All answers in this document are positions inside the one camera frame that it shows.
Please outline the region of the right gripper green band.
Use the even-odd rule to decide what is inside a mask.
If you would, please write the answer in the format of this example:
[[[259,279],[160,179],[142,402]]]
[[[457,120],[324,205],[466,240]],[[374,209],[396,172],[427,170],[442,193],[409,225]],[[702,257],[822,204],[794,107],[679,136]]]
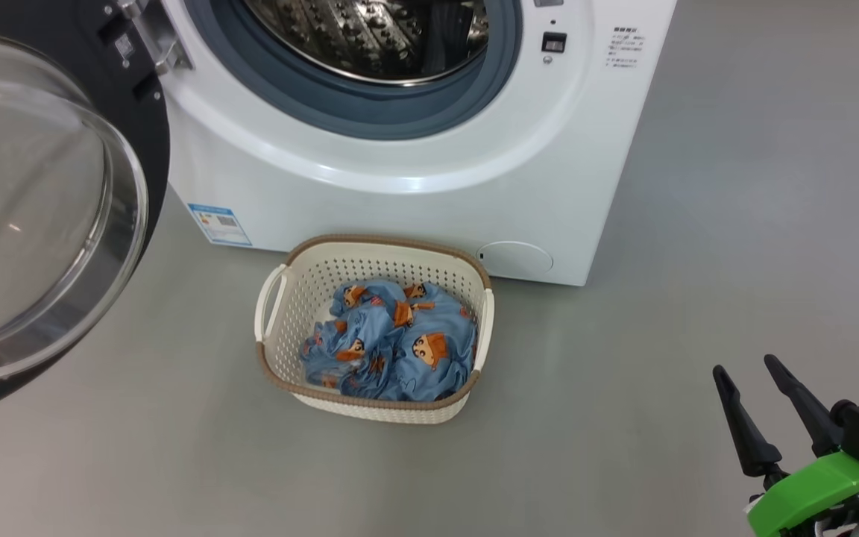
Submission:
[[[812,441],[812,452],[821,458],[775,483],[751,506],[746,517],[754,535],[784,536],[808,522],[859,509],[859,461],[838,452],[843,429],[777,356],[766,354],[764,364],[778,390],[801,418]],[[743,475],[781,478],[780,451],[764,438],[750,418],[739,389],[723,365],[713,367],[713,380]]]

